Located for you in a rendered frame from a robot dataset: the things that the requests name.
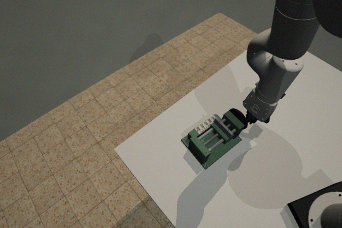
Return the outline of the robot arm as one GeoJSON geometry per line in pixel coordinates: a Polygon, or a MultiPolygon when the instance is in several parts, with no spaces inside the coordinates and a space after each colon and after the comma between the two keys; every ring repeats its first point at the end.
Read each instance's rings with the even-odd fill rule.
{"type": "MultiPolygon", "coordinates": [[[[276,0],[271,28],[247,47],[247,63],[260,79],[255,94],[261,101],[274,104],[286,95],[320,25],[342,38],[342,0],[276,0]]],[[[313,201],[308,227],[342,228],[342,192],[324,193],[313,201]]]]}

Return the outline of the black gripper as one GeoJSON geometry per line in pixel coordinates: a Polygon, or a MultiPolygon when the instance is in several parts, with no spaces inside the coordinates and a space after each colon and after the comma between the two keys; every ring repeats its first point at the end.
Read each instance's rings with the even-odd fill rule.
{"type": "Polygon", "coordinates": [[[250,124],[255,123],[257,120],[260,122],[268,123],[270,120],[270,116],[277,107],[278,102],[274,104],[265,103],[256,96],[254,90],[255,88],[243,101],[243,106],[247,109],[246,119],[253,115],[254,118],[250,121],[250,124]]]}

